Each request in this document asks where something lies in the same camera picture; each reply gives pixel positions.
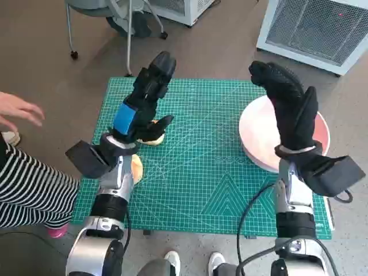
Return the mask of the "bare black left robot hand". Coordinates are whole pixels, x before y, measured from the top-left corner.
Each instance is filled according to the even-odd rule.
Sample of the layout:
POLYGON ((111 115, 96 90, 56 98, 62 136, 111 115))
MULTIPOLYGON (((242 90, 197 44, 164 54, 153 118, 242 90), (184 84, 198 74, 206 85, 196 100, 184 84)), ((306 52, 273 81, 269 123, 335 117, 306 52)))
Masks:
POLYGON ((143 67, 133 91, 125 97, 113 120, 112 136, 122 143, 152 142, 159 140, 174 116, 166 115, 155 121, 158 100, 168 91, 176 68, 176 59, 162 51, 147 68, 143 67))

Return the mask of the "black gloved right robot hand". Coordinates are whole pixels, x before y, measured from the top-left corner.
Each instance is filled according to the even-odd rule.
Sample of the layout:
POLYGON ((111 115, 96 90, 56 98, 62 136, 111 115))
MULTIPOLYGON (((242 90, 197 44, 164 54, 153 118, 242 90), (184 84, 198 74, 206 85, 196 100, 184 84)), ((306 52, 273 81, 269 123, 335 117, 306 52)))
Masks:
POLYGON ((251 82, 265 89, 274 107, 281 145, 292 151, 317 146, 313 140, 318 111, 316 89, 306 90, 297 76, 276 63, 253 61, 251 82))

